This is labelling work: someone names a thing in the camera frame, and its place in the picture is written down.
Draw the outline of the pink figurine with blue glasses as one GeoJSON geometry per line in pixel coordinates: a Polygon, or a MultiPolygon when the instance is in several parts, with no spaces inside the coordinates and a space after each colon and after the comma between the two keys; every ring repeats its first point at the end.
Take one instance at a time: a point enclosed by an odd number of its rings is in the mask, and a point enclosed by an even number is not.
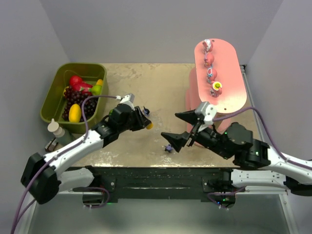
{"type": "Polygon", "coordinates": [[[217,71],[212,66],[207,69],[207,82],[212,84],[217,77],[217,71]]]}

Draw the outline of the red white figurine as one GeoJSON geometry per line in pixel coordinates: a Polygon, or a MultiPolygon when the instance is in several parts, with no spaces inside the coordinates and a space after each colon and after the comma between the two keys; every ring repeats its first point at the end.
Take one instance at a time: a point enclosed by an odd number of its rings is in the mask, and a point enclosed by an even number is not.
{"type": "Polygon", "coordinates": [[[203,54],[208,54],[213,50],[213,42],[210,39],[204,39],[202,41],[203,54]]]}

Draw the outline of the yellow duck figurine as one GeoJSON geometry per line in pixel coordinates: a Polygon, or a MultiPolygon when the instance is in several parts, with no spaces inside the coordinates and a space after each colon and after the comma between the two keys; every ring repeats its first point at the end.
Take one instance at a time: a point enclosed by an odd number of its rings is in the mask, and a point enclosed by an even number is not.
{"type": "Polygon", "coordinates": [[[147,126],[146,126],[146,129],[150,130],[153,128],[153,124],[152,123],[149,123],[147,126]]]}

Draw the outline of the purple black-eared figurine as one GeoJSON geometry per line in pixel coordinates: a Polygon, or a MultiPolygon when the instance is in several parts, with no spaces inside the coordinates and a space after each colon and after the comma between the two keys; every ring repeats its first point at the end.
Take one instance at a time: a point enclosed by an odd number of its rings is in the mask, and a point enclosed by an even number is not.
{"type": "Polygon", "coordinates": [[[146,108],[145,106],[143,107],[143,114],[146,116],[146,117],[149,117],[150,116],[150,110],[148,108],[146,108]]]}

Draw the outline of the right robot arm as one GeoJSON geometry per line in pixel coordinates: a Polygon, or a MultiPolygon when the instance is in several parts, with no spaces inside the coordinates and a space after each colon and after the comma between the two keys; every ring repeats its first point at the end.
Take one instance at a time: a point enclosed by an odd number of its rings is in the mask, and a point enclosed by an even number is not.
{"type": "Polygon", "coordinates": [[[273,144],[255,139],[253,132],[238,122],[218,133],[214,127],[218,119],[213,106],[176,113],[175,116],[191,124],[191,131],[181,134],[162,132],[161,135],[176,152],[198,143],[224,159],[233,157],[234,165],[239,167],[231,172],[233,187],[278,187],[294,195],[312,195],[310,160],[281,153],[273,144]]]}

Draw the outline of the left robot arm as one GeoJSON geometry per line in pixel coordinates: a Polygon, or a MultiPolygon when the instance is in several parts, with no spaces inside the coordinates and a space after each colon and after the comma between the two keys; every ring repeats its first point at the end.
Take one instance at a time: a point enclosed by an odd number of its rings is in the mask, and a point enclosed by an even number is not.
{"type": "Polygon", "coordinates": [[[38,153],[31,155],[21,183],[36,202],[45,204],[60,192],[60,176],[77,161],[116,141],[125,131],[134,132],[152,126],[138,106],[132,108],[127,104],[118,104],[83,136],[60,150],[44,156],[38,153]]]}

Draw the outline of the purple star figurine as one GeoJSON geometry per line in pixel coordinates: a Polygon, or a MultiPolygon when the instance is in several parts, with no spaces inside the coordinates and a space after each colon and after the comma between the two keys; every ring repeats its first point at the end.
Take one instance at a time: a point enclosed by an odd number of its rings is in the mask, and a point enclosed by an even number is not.
{"type": "Polygon", "coordinates": [[[164,151],[171,153],[173,151],[172,145],[171,144],[166,145],[164,151]]]}

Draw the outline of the pink pig figurine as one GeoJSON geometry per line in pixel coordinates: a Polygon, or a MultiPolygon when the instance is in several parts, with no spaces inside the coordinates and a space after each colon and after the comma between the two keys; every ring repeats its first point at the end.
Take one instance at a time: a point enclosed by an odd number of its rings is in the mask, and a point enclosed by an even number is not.
{"type": "Polygon", "coordinates": [[[212,67],[214,60],[215,60],[215,57],[212,53],[205,53],[205,55],[204,55],[204,66],[206,68],[212,67]]]}

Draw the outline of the pink figurine with yellow hat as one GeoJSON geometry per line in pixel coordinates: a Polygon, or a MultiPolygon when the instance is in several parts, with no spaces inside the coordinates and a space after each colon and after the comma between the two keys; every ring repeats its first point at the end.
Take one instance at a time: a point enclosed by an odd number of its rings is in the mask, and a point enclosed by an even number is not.
{"type": "Polygon", "coordinates": [[[210,86],[210,95],[218,97],[222,94],[222,84],[219,81],[214,81],[210,86]]]}

